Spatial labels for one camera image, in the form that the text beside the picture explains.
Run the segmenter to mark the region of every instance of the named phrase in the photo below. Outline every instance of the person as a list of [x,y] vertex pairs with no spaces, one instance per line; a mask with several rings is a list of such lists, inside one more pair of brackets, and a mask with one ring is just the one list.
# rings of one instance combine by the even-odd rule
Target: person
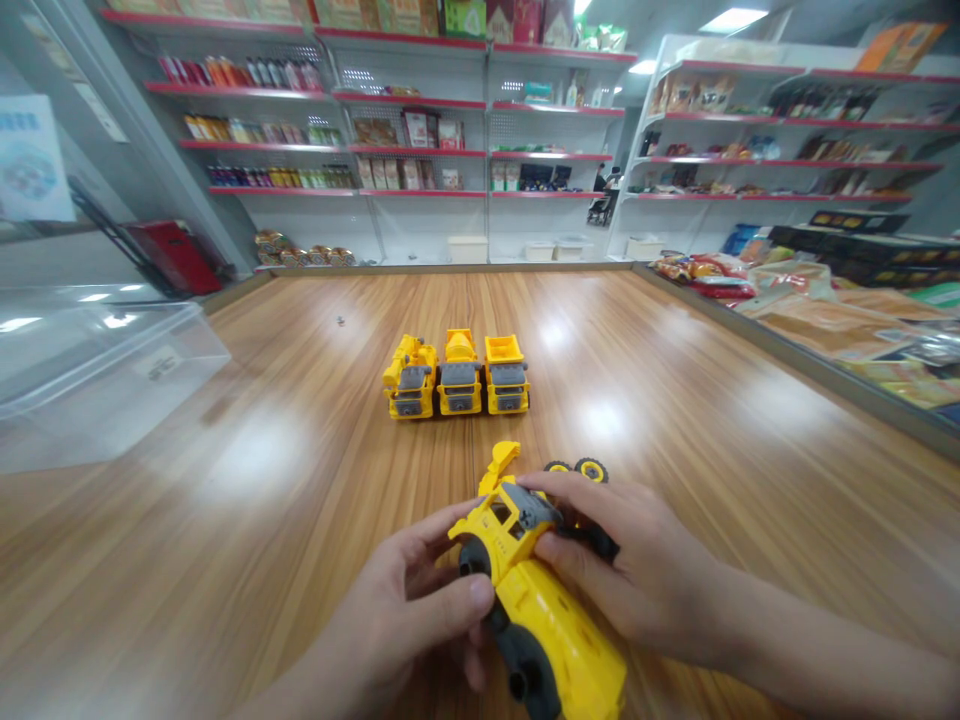
[[[575,473],[518,478],[603,527],[612,565],[545,533],[535,552],[588,595],[628,642],[727,673],[813,715],[960,717],[960,666],[888,639],[724,565],[650,489]],[[307,653],[235,720],[376,717],[418,658],[446,646],[475,691],[485,685],[480,621],[486,576],[435,568],[447,530],[477,501],[441,510],[385,540]]]
[[603,177],[603,169],[607,166],[606,163],[600,163],[600,167],[597,168],[597,176],[593,179],[593,191],[594,192],[603,192],[603,189],[607,185],[607,180]]

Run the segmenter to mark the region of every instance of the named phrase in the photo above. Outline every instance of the plastic lid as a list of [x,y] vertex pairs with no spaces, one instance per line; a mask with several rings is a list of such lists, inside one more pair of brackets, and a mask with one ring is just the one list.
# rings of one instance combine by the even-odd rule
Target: plastic lid
[[0,419],[44,405],[201,312],[196,303],[90,304],[29,316],[0,308]]

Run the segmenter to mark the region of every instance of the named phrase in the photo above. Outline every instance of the toy excavator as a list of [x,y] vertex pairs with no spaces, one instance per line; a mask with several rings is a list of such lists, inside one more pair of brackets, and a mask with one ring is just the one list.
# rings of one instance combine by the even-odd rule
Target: toy excavator
[[623,707],[626,664],[533,556],[537,539],[559,529],[563,517],[543,493],[520,487],[512,475],[501,477],[519,454],[517,442],[494,446],[480,481],[486,498],[450,529],[462,546],[460,574],[490,576],[497,598],[486,622],[507,664],[510,693],[531,720],[554,720],[561,712],[567,720],[614,720]]
[[390,417],[413,420],[433,417],[433,384],[437,350],[423,338],[404,335],[383,373],[383,394],[390,401]]

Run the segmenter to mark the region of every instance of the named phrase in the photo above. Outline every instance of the yellow toy truck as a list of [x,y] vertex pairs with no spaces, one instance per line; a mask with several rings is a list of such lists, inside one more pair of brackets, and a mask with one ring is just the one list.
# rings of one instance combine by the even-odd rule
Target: yellow toy truck
[[483,410],[480,400],[480,370],[473,335],[468,329],[447,330],[447,344],[440,364],[441,415],[471,415]]
[[526,412],[530,408],[530,383],[524,372],[516,335],[485,338],[487,350],[487,410],[491,415]]
[[423,338],[404,335],[383,373],[383,394],[390,401],[390,417],[414,420],[433,417],[433,384],[437,350]]
[[486,573],[497,599],[486,622],[509,671],[510,693],[531,720],[614,720],[627,668],[576,598],[533,556],[537,539],[563,523],[542,493],[501,477],[520,443],[501,442],[480,482],[483,503],[450,529],[460,574]]

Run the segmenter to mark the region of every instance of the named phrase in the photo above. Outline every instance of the ceiling light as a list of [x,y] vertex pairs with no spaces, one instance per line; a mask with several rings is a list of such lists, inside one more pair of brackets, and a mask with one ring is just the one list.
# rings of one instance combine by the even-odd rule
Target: ceiling light
[[708,22],[700,32],[716,33],[717,35],[730,35],[739,30],[743,30],[748,25],[752,25],[769,13],[766,10],[746,10],[744,8],[730,8],[725,13],[717,15]]
[[653,75],[653,71],[656,69],[656,60],[641,60],[632,68],[630,68],[630,72],[632,72],[634,75]]
[[7,320],[5,323],[0,323],[0,332],[13,332],[39,319],[40,318],[14,318],[13,320]]

